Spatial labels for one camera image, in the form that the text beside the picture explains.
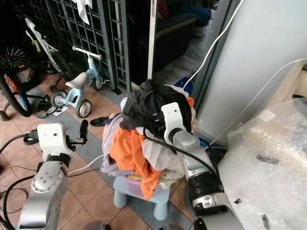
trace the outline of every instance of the black cloth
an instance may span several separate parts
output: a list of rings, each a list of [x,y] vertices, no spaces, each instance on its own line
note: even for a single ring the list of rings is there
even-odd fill
[[[185,95],[169,86],[158,85],[152,80],[142,83],[138,90],[130,94],[123,109],[123,121],[119,126],[127,130],[145,127],[155,137],[163,139],[165,122],[161,116],[161,106],[173,102],[178,103],[183,125],[190,132],[192,114]]]

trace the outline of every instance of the clothing pile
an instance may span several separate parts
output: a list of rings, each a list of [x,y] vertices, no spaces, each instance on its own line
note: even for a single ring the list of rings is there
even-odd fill
[[[183,170],[171,149],[146,139],[144,128],[148,137],[164,141],[161,106],[177,102],[184,127],[188,132],[196,131],[194,101],[181,88],[147,80],[122,102],[126,102],[122,113],[113,115],[110,125],[105,127],[101,171],[141,180],[143,196],[150,199],[158,184],[170,187],[183,176]]]

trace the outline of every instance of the blue plastic stool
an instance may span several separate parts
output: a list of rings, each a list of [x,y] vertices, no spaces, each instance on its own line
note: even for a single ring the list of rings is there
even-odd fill
[[[141,182],[131,180],[125,177],[118,176],[114,181],[114,199],[115,207],[125,207],[127,204],[127,195],[144,199],[141,191]],[[155,203],[153,216],[157,220],[165,220],[167,217],[167,202],[169,198],[170,189],[156,189],[153,197],[148,200]]]

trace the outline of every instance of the children's tricycle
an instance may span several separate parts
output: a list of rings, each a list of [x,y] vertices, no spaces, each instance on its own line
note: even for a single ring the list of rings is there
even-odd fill
[[[93,57],[101,60],[101,55],[93,54],[75,46],[73,46],[72,49],[87,54],[89,69],[86,72],[80,73],[74,80],[66,82],[66,85],[72,88],[68,94],[64,90],[57,90],[53,93],[51,101],[58,108],[64,105],[74,107],[76,109],[76,115],[84,118],[87,117],[92,110],[92,103],[87,99],[83,99],[84,88],[87,85],[92,85],[94,89],[100,90],[108,80],[103,81],[94,63]]]

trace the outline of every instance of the white wall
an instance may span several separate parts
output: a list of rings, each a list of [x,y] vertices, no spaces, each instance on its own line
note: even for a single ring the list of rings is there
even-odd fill
[[[307,0],[245,0],[198,113],[200,134],[216,137],[280,67],[307,58],[306,9]],[[268,85],[231,129],[265,105],[289,69]],[[227,144],[226,133],[219,139],[222,144]]]

